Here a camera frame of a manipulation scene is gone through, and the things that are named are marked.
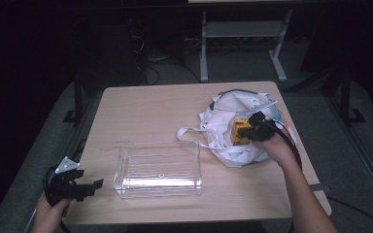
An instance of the transparent box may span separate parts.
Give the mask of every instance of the transparent box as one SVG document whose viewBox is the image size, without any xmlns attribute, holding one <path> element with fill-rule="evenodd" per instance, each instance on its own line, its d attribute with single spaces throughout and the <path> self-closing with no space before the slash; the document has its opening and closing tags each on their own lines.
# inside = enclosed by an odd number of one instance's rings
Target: transparent box
<svg viewBox="0 0 373 233">
<path fill-rule="evenodd" d="M 199 159 L 196 142 L 123 145 L 114 189 L 122 198 L 199 195 Z"/>
</svg>

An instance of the gray floor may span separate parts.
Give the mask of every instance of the gray floor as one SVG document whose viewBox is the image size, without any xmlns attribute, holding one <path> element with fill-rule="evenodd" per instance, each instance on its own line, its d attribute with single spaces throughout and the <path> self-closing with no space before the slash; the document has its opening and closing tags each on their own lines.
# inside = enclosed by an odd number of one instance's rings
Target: gray floor
<svg viewBox="0 0 373 233">
<path fill-rule="evenodd" d="M 268 45 L 251 50 L 236 50 L 226 55 L 210 55 L 208 69 L 210 83 L 273 81 L 279 88 L 298 83 L 311 74 L 300 73 L 299 68 L 308 43 L 286 42 L 281 61 L 287 73 L 286 83 L 278 82 L 267 53 Z M 159 72 L 156 84 L 198 83 L 199 59 L 196 54 L 186 58 L 186 67 L 159 63 L 153 66 Z M 156 78 L 147 72 L 150 83 Z M 323 80 L 317 81 L 298 93 L 283 93 L 291 117 L 314 168 L 328 196 L 347 202 L 373 216 L 373 182 L 364 169 L 359 153 L 348 132 L 360 138 L 362 146 L 373 161 L 373 105 L 365 90 L 353 83 L 351 107 L 359 109 L 366 123 L 345 128 L 333 110 L 335 98 L 320 93 Z M 36 201 L 41 197 L 42 177 L 46 170 L 61 157 L 70 154 L 81 139 L 85 139 L 96 113 L 102 93 L 97 98 L 85 98 L 85 118 L 78 127 L 62 122 L 73 110 L 73 86 L 65 89 L 54 105 L 46 124 L 0 207 L 0 232 L 28 232 Z M 330 201 L 332 215 L 339 232 L 373 232 L 373 220 L 360 212 Z M 265 220 L 268 232 L 288 232 L 290 219 Z M 70 226 L 73 232 L 125 232 L 125 225 Z"/>
</svg>

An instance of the wooden table top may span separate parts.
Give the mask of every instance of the wooden table top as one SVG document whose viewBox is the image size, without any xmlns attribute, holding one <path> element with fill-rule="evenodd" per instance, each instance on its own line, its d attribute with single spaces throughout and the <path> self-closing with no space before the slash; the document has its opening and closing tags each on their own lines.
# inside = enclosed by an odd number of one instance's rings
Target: wooden table top
<svg viewBox="0 0 373 233">
<path fill-rule="evenodd" d="M 104 179 L 104 186 L 84 202 L 73 202 L 67 224 L 198 222 L 291 217 L 284 175 L 268 159 L 242 168 L 226 168 L 209 150 L 201 149 L 202 193 L 199 196 L 122 199 L 113 189 L 118 148 L 125 143 L 177 142 L 181 127 L 198 127 L 199 113 L 211 97 L 234 88 L 270 93 L 278 100 L 297 137 L 303 172 L 309 184 L 320 183 L 279 89 L 272 82 L 200 83 L 112 87 L 105 90 L 92 124 L 79 183 Z M 201 133 L 186 140 L 206 143 Z M 328 214 L 323 191 L 316 191 Z"/>
</svg>

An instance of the bag strap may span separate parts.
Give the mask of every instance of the bag strap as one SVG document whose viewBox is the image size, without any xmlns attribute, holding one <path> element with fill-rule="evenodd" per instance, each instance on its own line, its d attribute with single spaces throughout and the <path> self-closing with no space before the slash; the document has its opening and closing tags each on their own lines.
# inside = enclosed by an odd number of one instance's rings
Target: bag strap
<svg viewBox="0 0 373 233">
<path fill-rule="evenodd" d="M 177 138 L 178 140 L 182 141 L 182 138 L 184 134 L 187 133 L 188 130 L 193 130 L 196 132 L 208 132 L 211 131 L 211 129 L 198 129 L 198 128 L 193 128 L 193 127 L 183 127 L 178 130 L 177 133 Z M 207 148 L 209 150 L 214 150 L 217 152 L 244 152 L 245 150 L 248 150 L 251 146 L 250 145 L 243 145 L 243 146 L 233 146 L 233 147 L 228 147 L 228 148 L 215 148 L 215 147 L 210 147 L 208 145 L 202 144 L 198 142 L 199 145 L 203 148 Z"/>
</svg>

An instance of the person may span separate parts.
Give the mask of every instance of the person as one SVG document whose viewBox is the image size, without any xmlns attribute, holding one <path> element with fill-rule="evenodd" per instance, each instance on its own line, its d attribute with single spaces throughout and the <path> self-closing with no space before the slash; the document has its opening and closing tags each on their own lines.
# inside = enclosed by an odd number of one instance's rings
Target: person
<svg viewBox="0 0 373 233">
<path fill-rule="evenodd" d="M 268 155 L 283 169 L 292 210 L 294 232 L 337 232 L 331 219 L 308 185 L 293 152 L 284 139 L 275 133 L 269 140 L 253 143 L 264 148 Z M 42 199 L 37 205 L 32 232 L 55 232 L 62 217 L 68 211 L 69 203 L 70 200 L 62 200 L 51 208 L 46 199 Z"/>
</svg>

